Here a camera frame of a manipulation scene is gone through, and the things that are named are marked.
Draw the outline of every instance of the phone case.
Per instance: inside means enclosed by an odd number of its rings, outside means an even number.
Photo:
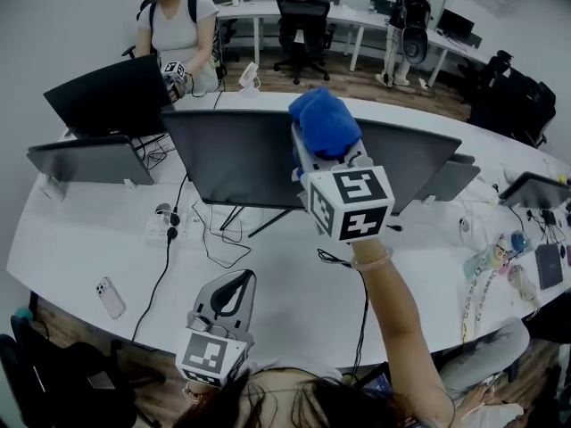
[[[117,290],[115,290],[109,277],[104,277],[97,285],[96,290],[99,299],[113,320],[119,318],[125,312],[125,303],[117,293]]]

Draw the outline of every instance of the white desk leg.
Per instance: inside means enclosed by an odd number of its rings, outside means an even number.
[[[363,41],[363,33],[365,28],[361,25],[359,31],[357,32],[357,39],[355,40],[355,47],[353,49],[353,57],[351,58],[350,71],[355,71],[355,66],[357,65],[357,57],[359,57],[360,42]]]
[[[345,43],[345,49],[343,50],[343,55],[347,57],[349,55],[349,48],[351,47],[351,41],[353,38],[353,26],[349,26],[349,31],[347,32],[347,43]]]
[[[253,60],[260,65],[260,18],[253,18]]]
[[[436,68],[434,68],[434,71],[432,72],[432,75],[430,76],[430,79],[428,80],[428,86],[432,87],[434,85],[434,82],[436,81],[436,77],[438,76],[438,73],[440,72],[440,68],[443,67],[444,61],[446,60],[446,54],[448,53],[447,49],[443,49],[443,51],[440,53],[440,59],[438,59],[438,63],[436,64]]]
[[[260,18],[260,50],[264,50],[264,18]]]

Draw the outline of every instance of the curved desk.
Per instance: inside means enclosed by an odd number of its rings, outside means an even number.
[[[263,93],[244,99],[224,93],[217,109],[284,110],[298,95]],[[218,94],[201,100],[187,97],[179,109],[211,109]],[[373,119],[422,128],[462,139],[460,152],[476,156],[486,183],[502,181],[506,169],[549,175],[569,173],[569,167],[550,156],[508,140],[503,136],[453,119],[382,103],[343,99],[356,118]],[[156,185],[128,190],[122,185],[70,185],[65,201],[48,200],[34,187],[12,244],[8,271],[29,289],[72,315],[108,332],[130,339],[145,310],[151,290],[165,263],[165,249],[149,245],[144,231],[156,206],[174,203],[185,175],[175,152],[152,173]],[[469,186],[463,201],[425,206],[413,202],[392,223],[403,225],[402,233],[387,230],[384,242],[394,248],[394,261],[414,295],[423,331],[431,351],[461,343],[461,318],[468,294],[463,262],[473,251],[459,239],[459,220],[474,213],[475,232],[469,245],[484,246],[485,236],[495,240],[501,232],[519,227],[506,208],[474,202],[476,190]],[[197,193],[186,184],[180,203],[182,213],[190,210]],[[219,226],[231,208],[214,207]],[[201,210],[208,215],[208,208]],[[525,213],[518,210],[522,217]],[[272,218],[275,210],[246,209],[240,216],[245,228]],[[563,218],[562,210],[556,211]],[[528,233],[539,240],[534,223],[525,222]],[[153,307],[137,335],[145,346],[174,351],[179,329],[193,306],[200,288],[227,271],[206,258],[202,227],[191,228],[197,236],[193,246],[181,242],[171,246],[170,270],[157,290]],[[351,366],[359,339],[364,292],[356,272],[319,261],[321,247],[342,258],[350,257],[348,246],[318,236],[313,221],[303,212],[293,212],[252,239],[244,238],[252,253],[237,266],[250,268],[258,276],[258,287],[250,331],[256,345],[254,359],[304,355],[319,358],[330,366]],[[241,250],[208,237],[211,254],[228,260]],[[539,287],[534,255],[521,259],[530,279]],[[571,270],[565,265],[565,281],[539,293],[547,303],[569,288]],[[127,305],[125,313],[112,320],[95,292],[96,284],[108,276]],[[481,292],[484,283],[480,283]],[[480,331],[483,335],[500,328],[513,316],[522,317],[532,307],[522,302],[503,277],[497,277],[488,293]],[[475,332],[470,328],[473,338]],[[386,360],[377,322],[369,311],[362,365]]]

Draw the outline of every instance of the power strip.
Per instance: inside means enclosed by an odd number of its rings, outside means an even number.
[[[163,217],[153,214],[146,223],[145,240],[147,245],[164,249],[167,247],[167,231],[170,223]],[[180,224],[177,226],[178,235],[173,243],[184,249],[201,249],[203,247],[203,223],[193,214],[180,214]]]

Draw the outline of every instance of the black backpack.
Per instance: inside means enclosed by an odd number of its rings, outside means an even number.
[[[190,14],[190,19],[196,23],[196,2],[198,0],[188,0],[188,13]],[[149,22],[151,24],[151,33],[153,33],[153,22],[154,22],[154,12],[157,9],[157,3],[154,0],[145,0],[142,4],[141,11],[143,11],[146,6],[151,5],[149,8]],[[218,79],[222,80],[224,77],[224,66],[222,62],[222,42],[220,39],[220,25],[218,18],[216,18],[216,24],[214,26],[214,38],[212,40],[212,58],[214,59],[214,66],[216,68],[216,74]]]

